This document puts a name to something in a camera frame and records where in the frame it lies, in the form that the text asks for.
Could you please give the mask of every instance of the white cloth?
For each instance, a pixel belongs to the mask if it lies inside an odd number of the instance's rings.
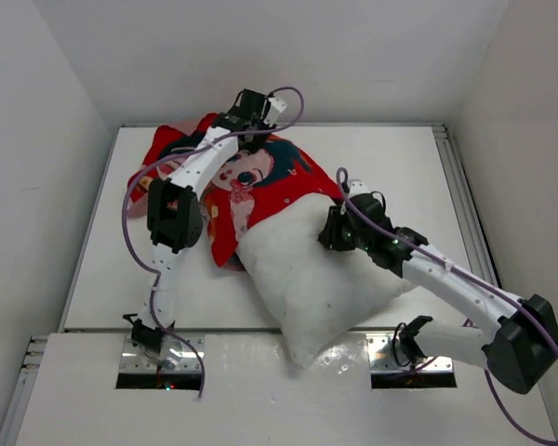
[[[318,234],[330,198],[310,194],[248,230],[237,254],[281,325],[289,355],[308,365],[355,325],[415,286],[366,253],[327,251]]]

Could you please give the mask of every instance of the white wall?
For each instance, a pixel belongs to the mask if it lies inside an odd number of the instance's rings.
[[[306,121],[438,121],[506,0],[34,0],[110,123],[217,111],[300,87]]]
[[[503,285],[558,317],[558,0],[514,0],[455,129]],[[558,435],[558,366],[543,385]]]
[[[111,135],[31,0],[0,0],[0,426],[58,321]]]

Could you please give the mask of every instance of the cartoon hair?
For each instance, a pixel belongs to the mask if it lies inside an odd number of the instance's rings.
[[[268,177],[262,181],[253,184],[255,188],[262,188],[273,184],[275,181],[289,177],[290,171],[296,166],[296,162],[308,172],[312,169],[302,158],[299,149],[290,141],[285,139],[269,139],[265,145],[266,150],[274,159],[272,171]]]

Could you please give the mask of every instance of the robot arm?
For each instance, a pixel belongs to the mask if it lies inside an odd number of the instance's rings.
[[[428,357],[447,356],[488,370],[514,392],[525,394],[531,390],[554,363],[555,356],[525,316],[485,288],[453,272],[453,263],[425,237],[410,228],[394,228],[385,214],[385,203],[376,199],[364,183],[351,181],[344,189],[357,209],[396,238],[370,228],[344,204],[329,209],[325,228],[319,235],[321,244],[336,251],[355,248],[366,251],[377,266],[428,289],[479,327],[452,326],[430,316],[418,316],[393,341],[397,356],[405,356],[414,365]],[[443,259],[445,265],[398,239],[421,246],[429,254]],[[481,281],[466,269],[459,266],[455,269]],[[497,291],[531,313],[558,346],[558,326],[546,299],[533,295],[525,300]]]
[[[286,104],[273,95],[243,90],[233,107],[207,129],[193,154],[165,180],[156,178],[150,185],[147,229],[153,242],[151,268],[158,279],[138,314],[125,315],[125,319],[132,323],[133,342],[161,362],[169,359],[170,351],[181,351],[161,327],[173,327],[175,322],[176,280],[189,251],[186,248],[194,246],[203,231],[199,201],[205,188],[239,150],[260,147],[285,109]]]

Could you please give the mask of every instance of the red fabric with cartoon print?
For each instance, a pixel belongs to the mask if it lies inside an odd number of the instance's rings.
[[[169,144],[174,141],[174,147],[196,146],[214,117],[207,115],[189,136],[169,126],[159,127],[143,168],[167,156]],[[166,177],[176,167],[169,164],[158,172],[154,169],[149,177]],[[149,183],[149,179],[143,180],[133,190],[133,203],[143,198]],[[291,141],[271,135],[256,153],[239,151],[221,167],[202,199],[209,214],[207,231],[215,263],[219,267],[226,265],[248,229],[309,193],[321,193],[334,200],[340,197],[335,182]]]

